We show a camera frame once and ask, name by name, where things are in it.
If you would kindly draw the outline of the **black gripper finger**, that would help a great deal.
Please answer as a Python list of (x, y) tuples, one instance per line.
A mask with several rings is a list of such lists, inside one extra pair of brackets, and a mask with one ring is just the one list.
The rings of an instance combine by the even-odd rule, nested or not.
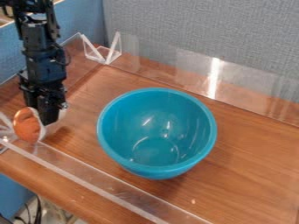
[(45, 126), (57, 123), (62, 112), (69, 108), (67, 102), (51, 101), (50, 99), (38, 100), (38, 111)]

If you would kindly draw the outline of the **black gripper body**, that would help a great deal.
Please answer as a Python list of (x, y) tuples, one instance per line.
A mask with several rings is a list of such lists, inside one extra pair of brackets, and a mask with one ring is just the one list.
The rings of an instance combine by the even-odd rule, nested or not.
[(67, 108), (66, 87), (67, 65), (71, 56), (66, 55), (59, 44), (51, 45), (45, 51), (24, 51), (27, 70), (19, 73), (20, 89), (26, 105), (39, 108), (39, 100), (46, 106)]

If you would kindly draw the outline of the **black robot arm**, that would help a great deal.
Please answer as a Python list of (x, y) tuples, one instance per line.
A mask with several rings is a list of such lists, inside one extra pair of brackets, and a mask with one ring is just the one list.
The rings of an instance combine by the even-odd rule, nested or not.
[(43, 125), (57, 123), (69, 107), (67, 65), (53, 0), (0, 0), (0, 9), (14, 19), (23, 41), (26, 69), (19, 72), (19, 88), (26, 105), (38, 110)]

